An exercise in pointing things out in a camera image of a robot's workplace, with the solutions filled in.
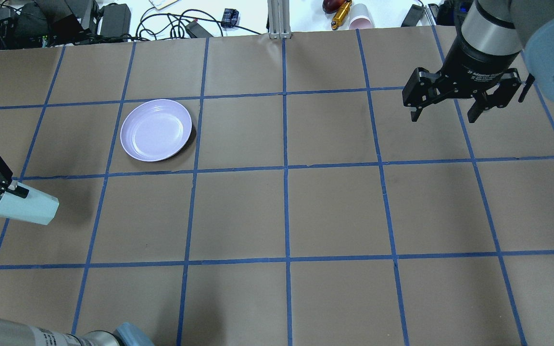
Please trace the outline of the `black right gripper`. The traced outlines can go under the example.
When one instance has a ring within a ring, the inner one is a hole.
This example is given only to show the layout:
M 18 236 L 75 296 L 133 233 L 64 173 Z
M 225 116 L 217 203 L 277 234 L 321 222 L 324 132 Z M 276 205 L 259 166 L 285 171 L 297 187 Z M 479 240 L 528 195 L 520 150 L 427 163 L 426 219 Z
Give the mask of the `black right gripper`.
M 470 124 L 484 111 L 504 108 L 512 101 L 522 85 L 517 68 L 510 68 L 516 55 L 491 55 L 477 50 L 463 37 L 453 40 L 443 64 L 443 92 L 457 90 L 450 97 L 473 97 L 474 103 L 467 112 Z M 411 121 L 418 121 L 424 108 L 441 101 L 440 78 L 438 72 L 414 68 L 402 91 L 403 105 L 410 109 Z M 488 94 L 486 90 L 494 85 L 497 87 Z

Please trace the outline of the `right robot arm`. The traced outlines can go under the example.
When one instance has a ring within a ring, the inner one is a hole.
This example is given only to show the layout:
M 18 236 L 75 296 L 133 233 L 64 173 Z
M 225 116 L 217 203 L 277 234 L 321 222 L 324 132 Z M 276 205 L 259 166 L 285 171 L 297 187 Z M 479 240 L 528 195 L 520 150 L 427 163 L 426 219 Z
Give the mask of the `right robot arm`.
M 402 92 L 417 121 L 422 110 L 446 99 L 473 99 L 469 123 L 504 108 L 533 83 L 554 102 L 554 0 L 475 0 L 442 67 L 415 68 Z

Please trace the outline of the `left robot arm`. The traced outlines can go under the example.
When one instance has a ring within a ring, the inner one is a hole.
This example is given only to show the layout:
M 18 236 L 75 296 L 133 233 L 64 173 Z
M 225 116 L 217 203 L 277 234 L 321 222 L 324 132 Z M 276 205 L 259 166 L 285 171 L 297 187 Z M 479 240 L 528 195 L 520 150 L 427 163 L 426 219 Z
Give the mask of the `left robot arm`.
M 0 156 L 0 217 L 48 225 L 59 200 L 13 179 Z M 136 325 L 125 322 L 114 332 L 96 330 L 82 336 L 0 319 L 0 346 L 151 346 L 152 341 Z

